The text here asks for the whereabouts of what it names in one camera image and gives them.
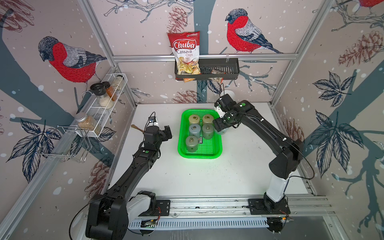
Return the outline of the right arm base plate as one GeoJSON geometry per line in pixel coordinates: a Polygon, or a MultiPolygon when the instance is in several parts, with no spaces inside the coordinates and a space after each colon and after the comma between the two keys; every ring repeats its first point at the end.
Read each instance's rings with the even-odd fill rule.
{"type": "Polygon", "coordinates": [[[275,203],[266,199],[248,199],[247,208],[251,215],[290,215],[287,198],[275,203]]]}

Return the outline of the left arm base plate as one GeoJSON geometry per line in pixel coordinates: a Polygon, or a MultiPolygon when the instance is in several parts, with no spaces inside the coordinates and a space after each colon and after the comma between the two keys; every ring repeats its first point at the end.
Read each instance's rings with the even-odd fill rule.
{"type": "Polygon", "coordinates": [[[170,200],[156,200],[155,203],[150,204],[150,208],[141,213],[139,217],[158,217],[169,216],[170,214],[170,200]]]}

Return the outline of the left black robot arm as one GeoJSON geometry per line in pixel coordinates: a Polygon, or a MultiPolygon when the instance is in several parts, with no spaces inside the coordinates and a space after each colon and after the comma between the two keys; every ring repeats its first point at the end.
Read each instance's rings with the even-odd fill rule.
{"type": "Polygon", "coordinates": [[[131,195],[160,157],[162,142],[172,138],[169,126],[161,130],[149,126],[144,131],[144,142],[133,155],[133,161],[119,180],[104,194],[94,195],[89,202],[85,235],[94,240],[121,240],[126,235],[129,223],[145,212],[154,212],[156,195],[141,191],[131,195]]]}

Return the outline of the blue-grey tea canister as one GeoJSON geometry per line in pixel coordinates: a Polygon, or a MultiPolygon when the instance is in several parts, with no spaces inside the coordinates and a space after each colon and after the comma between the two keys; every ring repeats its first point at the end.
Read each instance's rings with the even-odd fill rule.
{"type": "Polygon", "coordinates": [[[191,124],[189,126],[190,136],[199,138],[201,136],[201,126],[199,124],[191,124]]]}

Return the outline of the green tea canister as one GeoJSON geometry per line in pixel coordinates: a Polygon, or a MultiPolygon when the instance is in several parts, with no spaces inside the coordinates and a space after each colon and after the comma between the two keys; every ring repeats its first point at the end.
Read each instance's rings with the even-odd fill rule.
{"type": "Polygon", "coordinates": [[[210,140],[213,138],[215,133],[215,128],[212,124],[204,124],[202,126],[203,138],[206,140],[210,140]]]}
{"type": "Polygon", "coordinates": [[[199,139],[196,136],[191,135],[186,138],[186,149],[188,152],[190,153],[196,152],[198,149],[198,146],[199,146],[199,139]]]}

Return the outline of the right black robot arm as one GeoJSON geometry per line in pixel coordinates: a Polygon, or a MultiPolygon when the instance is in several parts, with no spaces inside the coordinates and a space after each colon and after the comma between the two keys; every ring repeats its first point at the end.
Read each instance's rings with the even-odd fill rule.
{"type": "Polygon", "coordinates": [[[243,124],[257,134],[276,155],[269,163],[272,177],[263,196],[263,211],[271,214],[284,212],[288,208],[285,191],[294,171],[304,158],[304,143],[281,133],[248,101],[236,103],[230,95],[225,94],[218,98],[214,106],[219,114],[213,120],[217,132],[243,124]]]}

